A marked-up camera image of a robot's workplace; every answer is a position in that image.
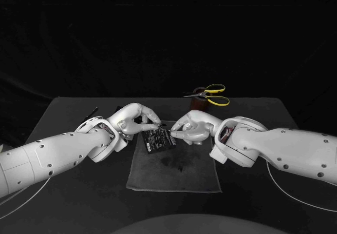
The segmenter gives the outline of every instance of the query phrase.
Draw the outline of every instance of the dark mat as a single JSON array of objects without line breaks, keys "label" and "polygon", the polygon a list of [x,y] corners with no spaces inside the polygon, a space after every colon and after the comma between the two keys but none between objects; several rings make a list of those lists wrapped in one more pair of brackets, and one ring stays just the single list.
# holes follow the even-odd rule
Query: dark mat
[{"label": "dark mat", "polygon": [[[163,121],[168,129],[176,121]],[[189,145],[176,139],[175,149],[147,153],[139,134],[127,188],[137,191],[221,193],[215,160],[209,156],[212,139]]]}]

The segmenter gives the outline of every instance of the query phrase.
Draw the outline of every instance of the gray table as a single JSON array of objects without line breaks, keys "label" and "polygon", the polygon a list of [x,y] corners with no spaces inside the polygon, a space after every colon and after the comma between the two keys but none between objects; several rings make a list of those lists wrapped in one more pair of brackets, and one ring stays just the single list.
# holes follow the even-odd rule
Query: gray table
[{"label": "gray table", "polygon": [[[68,98],[60,97],[36,125],[26,143],[75,131],[96,106],[96,116],[110,117],[117,106],[139,102],[162,120],[178,120],[189,111],[189,98]],[[277,98],[231,98],[228,107],[211,106],[221,119],[245,116],[268,129],[297,129]],[[294,201],[277,188],[264,159],[253,168],[228,160],[217,163],[224,193],[137,192],[126,188],[136,141],[100,163],[90,158],[72,170],[55,176],[26,206],[0,220],[0,232],[9,233],[110,233],[147,218],[170,214],[215,214],[238,217],[289,233],[336,233],[337,214]],[[307,202],[337,209],[337,188],[322,181],[273,170],[283,188]],[[11,211],[34,195],[44,182],[31,186],[3,211]]]}]

